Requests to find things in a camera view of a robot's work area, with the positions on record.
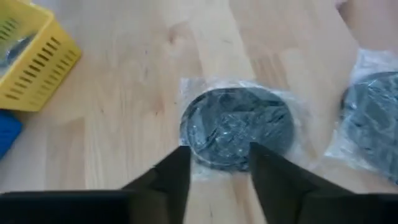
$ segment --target wooden surface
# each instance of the wooden surface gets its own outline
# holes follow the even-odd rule
[[[178,144],[182,77],[290,90],[308,111],[305,149],[316,158],[358,50],[327,0],[34,2],[55,11],[83,57],[43,111],[21,115],[25,130],[0,162],[2,192],[114,189],[136,178]],[[348,168],[320,174],[358,192],[392,190]],[[249,176],[193,182],[186,223],[264,223]]]

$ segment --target blue object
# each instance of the blue object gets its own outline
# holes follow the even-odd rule
[[[22,123],[9,111],[0,110],[0,159],[12,146],[21,129]]]

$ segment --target yellow plastic basket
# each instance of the yellow plastic basket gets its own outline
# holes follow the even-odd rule
[[[26,1],[0,0],[0,50],[34,35],[0,78],[0,108],[38,111],[51,97],[81,50],[54,14]]]

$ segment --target black disc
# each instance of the black disc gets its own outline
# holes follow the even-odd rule
[[[294,122],[286,103],[268,90],[224,88],[190,103],[180,134],[199,164],[248,171],[250,142],[285,154],[294,140]]]
[[[341,115],[359,154],[397,183],[398,72],[375,73],[349,87]]]

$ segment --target wooden table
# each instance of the wooden table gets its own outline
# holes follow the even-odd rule
[[[308,111],[305,150],[316,159],[358,50],[332,0],[35,3],[55,11],[83,57],[41,112],[21,116],[25,130],[0,162],[2,192],[115,189],[138,177],[178,145],[182,77],[291,91]],[[395,191],[370,173],[331,167],[316,172],[357,192]],[[193,182],[186,219],[264,223],[244,174]]]

